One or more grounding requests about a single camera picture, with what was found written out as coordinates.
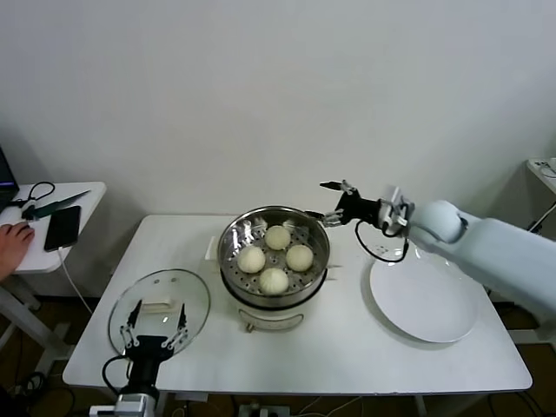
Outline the bare person hand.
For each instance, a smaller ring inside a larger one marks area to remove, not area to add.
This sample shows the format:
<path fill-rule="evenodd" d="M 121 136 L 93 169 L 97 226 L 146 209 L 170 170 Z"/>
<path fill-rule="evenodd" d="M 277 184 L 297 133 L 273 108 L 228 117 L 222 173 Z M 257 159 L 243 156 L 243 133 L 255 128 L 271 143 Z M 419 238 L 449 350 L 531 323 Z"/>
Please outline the bare person hand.
<path fill-rule="evenodd" d="M 27 222 L 4 224 L 0 228 L 0 279 L 14 273 L 26 256 L 35 236 Z"/>

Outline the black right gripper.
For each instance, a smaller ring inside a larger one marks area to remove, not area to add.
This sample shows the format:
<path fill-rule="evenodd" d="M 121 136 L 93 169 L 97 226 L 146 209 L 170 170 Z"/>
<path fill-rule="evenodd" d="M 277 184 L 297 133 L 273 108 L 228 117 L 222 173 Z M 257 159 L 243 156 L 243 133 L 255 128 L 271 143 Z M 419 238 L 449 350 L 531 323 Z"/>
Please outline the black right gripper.
<path fill-rule="evenodd" d="M 355 192 L 355 187 L 346 180 L 341 182 L 321 182 L 320 186 L 325 189 L 341 191 L 340 200 L 335 211 L 320 213 L 305 210 L 304 213 L 318 221 L 323 227 L 339 227 L 350 223 L 352 220 L 363 221 L 368 224 L 376 224 L 379 220 L 381 200 L 368 200 L 362 198 Z"/>

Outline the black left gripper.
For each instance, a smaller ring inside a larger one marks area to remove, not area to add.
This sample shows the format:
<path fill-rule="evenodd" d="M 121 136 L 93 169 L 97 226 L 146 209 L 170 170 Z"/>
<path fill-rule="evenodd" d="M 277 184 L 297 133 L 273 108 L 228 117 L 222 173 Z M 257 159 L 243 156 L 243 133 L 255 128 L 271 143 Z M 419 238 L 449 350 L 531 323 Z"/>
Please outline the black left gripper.
<path fill-rule="evenodd" d="M 139 300 L 129 313 L 126 323 L 120 326 L 125 356 L 132 363 L 128 385 L 130 387 L 155 387 L 161 364 L 169 360 L 174 355 L 174 348 L 183 344 L 187 339 L 187 315 L 183 303 L 176 331 L 168 338 L 158 335 L 137 337 L 135 327 L 141 308 L 142 300 Z"/>

